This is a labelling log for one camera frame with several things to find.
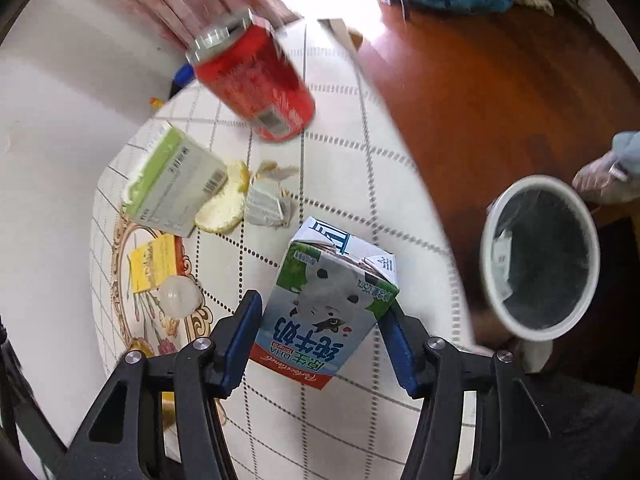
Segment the yellow cigarette box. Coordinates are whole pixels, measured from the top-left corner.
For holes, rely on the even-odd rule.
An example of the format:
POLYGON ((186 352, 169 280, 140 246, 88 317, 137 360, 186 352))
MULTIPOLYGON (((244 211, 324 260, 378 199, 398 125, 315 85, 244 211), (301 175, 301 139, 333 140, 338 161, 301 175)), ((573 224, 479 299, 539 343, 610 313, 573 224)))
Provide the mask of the yellow cigarette box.
POLYGON ((128 261, 134 294, 159 288, 166 278, 179 274, 175 237, 164 234, 153 238, 130 252, 128 261))

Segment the green and white milk carton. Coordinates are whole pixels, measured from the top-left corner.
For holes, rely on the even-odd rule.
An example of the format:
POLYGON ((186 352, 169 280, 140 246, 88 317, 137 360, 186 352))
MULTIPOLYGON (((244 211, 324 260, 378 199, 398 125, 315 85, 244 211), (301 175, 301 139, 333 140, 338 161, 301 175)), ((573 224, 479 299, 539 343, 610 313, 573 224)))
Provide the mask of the green and white milk carton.
POLYGON ((320 390, 398 294, 393 254, 309 217, 288 243, 250 359, 320 390))

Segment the yellow fruit peel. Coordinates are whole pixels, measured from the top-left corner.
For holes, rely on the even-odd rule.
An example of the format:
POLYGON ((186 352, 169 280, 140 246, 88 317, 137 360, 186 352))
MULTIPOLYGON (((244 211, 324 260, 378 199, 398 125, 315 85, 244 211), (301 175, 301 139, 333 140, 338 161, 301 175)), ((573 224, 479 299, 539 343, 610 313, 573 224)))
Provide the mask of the yellow fruit peel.
POLYGON ((204 232, 224 234, 232 231, 243 219, 250 172, 242 160, 227 166, 228 179, 195 215, 195 225, 204 232))

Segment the green white paper box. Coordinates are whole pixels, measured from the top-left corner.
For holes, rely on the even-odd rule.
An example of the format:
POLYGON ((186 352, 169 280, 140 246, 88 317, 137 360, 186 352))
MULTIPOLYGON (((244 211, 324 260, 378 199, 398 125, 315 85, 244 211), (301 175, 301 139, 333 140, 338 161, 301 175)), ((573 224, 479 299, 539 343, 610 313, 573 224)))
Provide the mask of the green white paper box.
POLYGON ((227 180, 222 159, 170 122, 160 122, 122 191, 122 211, 140 226, 186 237, 201 206, 227 180))

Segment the white paper scrap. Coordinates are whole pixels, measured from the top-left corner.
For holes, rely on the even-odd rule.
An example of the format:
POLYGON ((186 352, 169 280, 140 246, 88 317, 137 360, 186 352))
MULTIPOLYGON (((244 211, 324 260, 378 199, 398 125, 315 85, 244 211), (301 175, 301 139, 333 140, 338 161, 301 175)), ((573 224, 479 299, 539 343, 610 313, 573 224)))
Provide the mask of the white paper scrap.
POLYGON ((293 214, 293 200, 282 182, 298 174, 299 169, 295 166, 280 167, 272 160, 262 162, 250 178, 244 220, 267 228, 288 226, 293 214))

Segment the red soda can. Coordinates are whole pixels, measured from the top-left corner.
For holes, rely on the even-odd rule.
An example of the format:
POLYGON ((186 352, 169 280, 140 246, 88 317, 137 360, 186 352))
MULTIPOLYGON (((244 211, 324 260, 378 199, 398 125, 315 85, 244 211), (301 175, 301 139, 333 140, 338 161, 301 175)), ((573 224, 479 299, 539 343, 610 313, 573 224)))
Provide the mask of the red soda can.
POLYGON ((302 76, 271 24, 250 9, 206 28, 186 60, 195 78, 267 141, 298 136, 314 118, 302 76))

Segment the silver cosmetic carton box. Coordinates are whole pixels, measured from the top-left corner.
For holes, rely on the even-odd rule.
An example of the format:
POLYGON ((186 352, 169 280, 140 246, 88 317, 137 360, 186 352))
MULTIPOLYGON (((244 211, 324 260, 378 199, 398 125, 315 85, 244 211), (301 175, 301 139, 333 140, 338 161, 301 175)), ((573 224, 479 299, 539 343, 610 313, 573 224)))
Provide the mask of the silver cosmetic carton box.
POLYGON ((492 241, 491 264, 492 276, 501 300, 507 300, 513 294, 509 283, 511 269, 512 233, 510 230, 503 230, 498 237, 492 241))

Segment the white round trash bin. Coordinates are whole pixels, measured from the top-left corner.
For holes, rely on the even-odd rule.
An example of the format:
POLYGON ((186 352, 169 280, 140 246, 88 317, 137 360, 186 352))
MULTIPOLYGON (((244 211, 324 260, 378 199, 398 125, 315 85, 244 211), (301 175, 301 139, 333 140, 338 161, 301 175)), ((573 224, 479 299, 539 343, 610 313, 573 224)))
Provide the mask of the white round trash bin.
POLYGON ((552 341, 587 312, 600 274, 600 245, 591 214, 561 180, 534 174, 517 180, 488 207, 480 238, 480 276, 492 312, 528 341, 552 341), (492 241, 512 233, 509 283, 501 300, 492 276, 492 241))

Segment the white round plastic ball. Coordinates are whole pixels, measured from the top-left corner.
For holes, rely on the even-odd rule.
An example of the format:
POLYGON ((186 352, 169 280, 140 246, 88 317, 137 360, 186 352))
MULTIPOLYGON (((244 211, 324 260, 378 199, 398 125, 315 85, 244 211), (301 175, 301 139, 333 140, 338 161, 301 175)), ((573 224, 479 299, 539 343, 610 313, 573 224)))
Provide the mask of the white round plastic ball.
POLYGON ((190 316, 203 300, 198 285, 184 275, 168 276, 160 285, 158 296, 160 296, 160 310, 170 318, 190 316))

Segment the white checkered tablecloth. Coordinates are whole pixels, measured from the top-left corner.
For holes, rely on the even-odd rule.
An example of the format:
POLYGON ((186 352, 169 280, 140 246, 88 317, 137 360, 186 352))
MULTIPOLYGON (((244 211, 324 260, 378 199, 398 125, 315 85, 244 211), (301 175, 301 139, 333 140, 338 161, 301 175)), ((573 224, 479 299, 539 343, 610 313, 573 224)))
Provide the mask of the white checkered tablecloth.
POLYGON ((297 22, 280 43, 314 96, 300 136, 262 140, 230 108, 189 84, 128 140, 103 170, 91 223, 92 310, 103 368, 130 344, 155 353, 207 335, 255 289, 268 296, 280 264, 295 270, 285 309, 269 322, 261 363, 221 404, 224 434, 242 479, 396 479, 408 458, 421 405, 398 385, 376 330, 349 347, 353 304, 363 280, 332 283, 318 252, 394 274, 398 302, 426 329, 462 348, 473 343, 468 309, 437 212, 386 107, 347 51, 321 25, 297 22), (129 259, 155 237, 122 216, 122 191, 163 125, 173 125, 226 162, 250 171, 273 162, 288 173, 287 226, 242 223, 226 234, 194 231, 182 243, 184 270, 202 299, 188 318, 169 321, 152 290, 133 292, 129 259), (303 243, 314 250, 303 250, 303 243))

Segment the light blue blanket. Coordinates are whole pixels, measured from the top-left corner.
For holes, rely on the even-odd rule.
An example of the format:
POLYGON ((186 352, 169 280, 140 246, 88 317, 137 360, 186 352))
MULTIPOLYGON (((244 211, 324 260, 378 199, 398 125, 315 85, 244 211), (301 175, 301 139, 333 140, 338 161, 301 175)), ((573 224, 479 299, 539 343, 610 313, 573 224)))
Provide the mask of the light blue blanket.
POLYGON ((612 152, 617 163, 632 178, 640 176, 640 131, 616 133, 612 139, 612 152))

